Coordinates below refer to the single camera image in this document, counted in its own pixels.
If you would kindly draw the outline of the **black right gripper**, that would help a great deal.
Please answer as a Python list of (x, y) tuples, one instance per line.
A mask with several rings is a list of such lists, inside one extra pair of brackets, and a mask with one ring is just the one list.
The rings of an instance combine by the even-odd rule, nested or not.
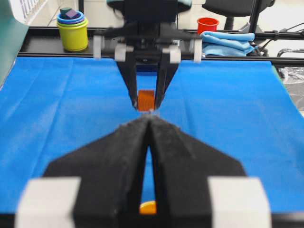
[(132, 102), (137, 109), (136, 59), (159, 59), (155, 109), (161, 106), (165, 92), (183, 59), (201, 62), (202, 40), (199, 35), (178, 30), (174, 23), (130, 22), (120, 28), (96, 30), (93, 57), (113, 58)]

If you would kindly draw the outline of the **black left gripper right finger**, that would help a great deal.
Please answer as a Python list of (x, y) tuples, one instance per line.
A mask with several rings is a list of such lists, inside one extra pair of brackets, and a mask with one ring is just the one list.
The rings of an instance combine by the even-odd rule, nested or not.
[(173, 228), (269, 228), (268, 199), (241, 163), (157, 116), (148, 123), (157, 211)]

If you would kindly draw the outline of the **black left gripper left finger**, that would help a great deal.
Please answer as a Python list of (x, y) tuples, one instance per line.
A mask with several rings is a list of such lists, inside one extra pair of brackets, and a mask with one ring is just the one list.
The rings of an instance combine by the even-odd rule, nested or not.
[(28, 181), (15, 215), (17, 228), (113, 228), (120, 214), (137, 212), (149, 118), (51, 161)]

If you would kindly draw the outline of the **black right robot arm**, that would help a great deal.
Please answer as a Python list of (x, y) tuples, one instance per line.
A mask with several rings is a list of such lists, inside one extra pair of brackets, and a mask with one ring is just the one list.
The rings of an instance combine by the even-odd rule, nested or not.
[[(177, 0), (114, 0), (126, 23), (105, 36), (123, 36), (138, 46), (148, 40), (196, 35), (171, 26), (178, 12), (188, 10)], [(119, 127), (96, 141), (99, 184), (93, 198), (102, 222), (126, 228), (271, 228), (268, 200), (257, 178), (249, 178), (239, 161), (216, 150), (177, 126), (153, 115)], [(151, 148), (156, 214), (140, 215), (144, 163)]]

